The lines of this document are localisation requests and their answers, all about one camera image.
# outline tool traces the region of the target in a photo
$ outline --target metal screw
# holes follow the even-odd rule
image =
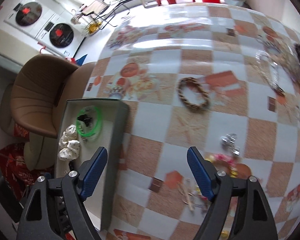
[[[71,171],[71,172],[69,172],[69,176],[70,177],[75,177],[75,176],[77,176],[78,175],[78,173],[76,172],[76,171]]]
[[[40,176],[40,177],[37,179],[38,182],[43,182],[44,180],[45,180],[45,177],[44,177],[44,176]]]
[[[220,177],[224,177],[226,175],[226,172],[225,171],[218,171],[217,174],[220,176]]]
[[[256,178],[255,176],[250,176],[250,177],[249,177],[249,180],[250,180],[251,182],[257,182],[257,181],[258,181],[257,178]]]

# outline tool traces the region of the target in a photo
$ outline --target white polka dot scrunchie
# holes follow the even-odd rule
[[[62,134],[58,158],[62,161],[72,161],[79,157],[80,142],[77,139],[77,130],[74,124],[70,125]]]

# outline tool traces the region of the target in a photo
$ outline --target blue gripper pad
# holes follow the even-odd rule
[[[98,157],[94,160],[90,169],[86,173],[82,181],[82,191],[80,197],[85,201],[88,197],[92,196],[94,189],[100,179],[101,173],[103,172],[106,163],[108,161],[108,152],[106,148],[102,148]]]
[[[189,167],[199,186],[201,194],[207,197],[209,201],[212,201],[215,194],[212,191],[211,179],[208,173],[206,172],[205,168],[203,167],[202,163],[200,162],[199,158],[197,157],[197,154],[193,148],[198,152],[198,154],[200,154],[195,147],[191,147],[188,149],[187,161]]]

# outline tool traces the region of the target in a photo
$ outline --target circular machine door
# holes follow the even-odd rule
[[[68,24],[59,23],[51,29],[49,37],[53,46],[65,48],[72,42],[74,33]]]
[[[16,23],[20,26],[34,24],[42,14],[42,7],[37,2],[26,3],[16,14]]]

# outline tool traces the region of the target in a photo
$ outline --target beige chair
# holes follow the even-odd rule
[[[94,66],[78,67],[50,55],[30,59],[12,88],[14,121],[34,134],[57,138],[66,101],[82,97]]]
[[[13,84],[6,87],[0,104],[0,128],[10,136],[14,136],[15,125],[10,107],[12,87]],[[25,141],[23,138],[17,140],[19,142]],[[23,151],[27,168],[32,171],[33,169],[41,170],[51,167],[55,162],[57,150],[57,139],[30,133],[29,142],[25,143]]]

